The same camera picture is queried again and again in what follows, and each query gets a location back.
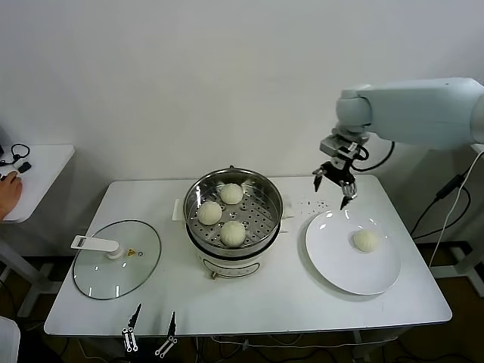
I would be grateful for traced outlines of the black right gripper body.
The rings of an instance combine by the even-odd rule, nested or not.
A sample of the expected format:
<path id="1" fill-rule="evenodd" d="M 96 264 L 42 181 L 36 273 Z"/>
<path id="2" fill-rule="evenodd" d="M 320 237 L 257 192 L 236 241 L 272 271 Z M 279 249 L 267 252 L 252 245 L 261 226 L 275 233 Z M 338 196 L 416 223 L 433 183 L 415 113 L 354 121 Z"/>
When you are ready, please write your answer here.
<path id="1" fill-rule="evenodd" d="M 334 184 L 352 184 L 355 177 L 350 171 L 350 166 L 349 161 L 336 158 L 321 164 L 321 170 L 324 177 Z"/>

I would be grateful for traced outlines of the bare person hand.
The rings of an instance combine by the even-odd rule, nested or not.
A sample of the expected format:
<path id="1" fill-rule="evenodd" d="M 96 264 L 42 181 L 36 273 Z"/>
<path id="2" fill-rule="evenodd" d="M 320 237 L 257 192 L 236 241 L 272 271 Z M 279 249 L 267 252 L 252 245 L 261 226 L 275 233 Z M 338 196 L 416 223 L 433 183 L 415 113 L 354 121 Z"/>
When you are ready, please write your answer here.
<path id="1" fill-rule="evenodd" d="M 15 208 L 20 200 L 23 183 L 17 172 L 9 172 L 0 182 L 0 216 L 5 217 Z"/>

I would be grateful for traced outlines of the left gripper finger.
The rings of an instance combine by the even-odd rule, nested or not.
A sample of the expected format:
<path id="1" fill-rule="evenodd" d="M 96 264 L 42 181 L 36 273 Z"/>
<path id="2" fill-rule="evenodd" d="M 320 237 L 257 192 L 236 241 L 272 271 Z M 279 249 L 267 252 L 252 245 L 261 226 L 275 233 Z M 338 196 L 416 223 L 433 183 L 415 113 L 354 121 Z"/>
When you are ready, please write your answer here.
<path id="1" fill-rule="evenodd" d="M 126 327 L 121 331 L 124 348 L 126 352 L 137 352 L 138 344 L 135 338 L 135 325 L 141 311 L 142 304 L 139 303 L 135 313 L 131 316 Z"/>
<path id="2" fill-rule="evenodd" d="M 169 323 L 167 338 L 161 344 L 161 346 L 154 352 L 154 355 L 157 358 L 164 358 L 168 353 L 168 351 L 177 343 L 175 331 L 176 331 L 175 312 L 173 312 Z"/>

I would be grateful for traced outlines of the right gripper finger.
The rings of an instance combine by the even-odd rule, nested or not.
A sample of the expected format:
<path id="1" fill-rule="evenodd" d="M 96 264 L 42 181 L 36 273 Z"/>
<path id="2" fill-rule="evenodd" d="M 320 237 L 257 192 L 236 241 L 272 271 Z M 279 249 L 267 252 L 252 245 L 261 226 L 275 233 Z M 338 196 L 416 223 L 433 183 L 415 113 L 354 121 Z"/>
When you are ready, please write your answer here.
<path id="1" fill-rule="evenodd" d="M 320 188 L 321 182 L 323 177 L 325 176 L 325 173 L 326 171 L 323 166 L 319 166 L 315 171 L 312 172 L 312 174 L 314 175 L 313 185 L 314 185 L 315 192 L 317 192 L 318 189 Z"/>
<path id="2" fill-rule="evenodd" d="M 357 186 L 354 181 L 342 181 L 340 182 L 340 186 L 343 192 L 340 210 L 343 210 L 352 200 L 357 197 Z"/>

